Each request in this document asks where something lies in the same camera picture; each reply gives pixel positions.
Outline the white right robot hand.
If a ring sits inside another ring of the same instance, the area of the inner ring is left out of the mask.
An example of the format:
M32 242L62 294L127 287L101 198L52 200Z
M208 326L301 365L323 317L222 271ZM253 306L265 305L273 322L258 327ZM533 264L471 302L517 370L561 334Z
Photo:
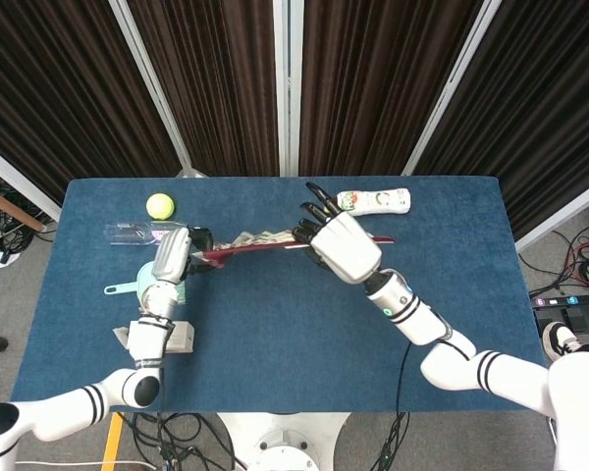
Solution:
M364 283L378 270L381 249L327 191L313 182L305 185L322 206L309 201L300 204L300 208L314 220L300 219L292 229L294 239L307 244L343 282L350 285Z

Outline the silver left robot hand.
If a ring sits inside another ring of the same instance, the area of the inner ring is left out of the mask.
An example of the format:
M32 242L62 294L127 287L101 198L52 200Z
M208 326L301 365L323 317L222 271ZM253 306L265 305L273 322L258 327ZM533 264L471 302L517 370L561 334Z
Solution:
M179 285L187 275L207 273L214 269L206 262L193 264L190 249L208 251L213 248L209 229L181 227L165 234L159 244L151 274L156 282Z

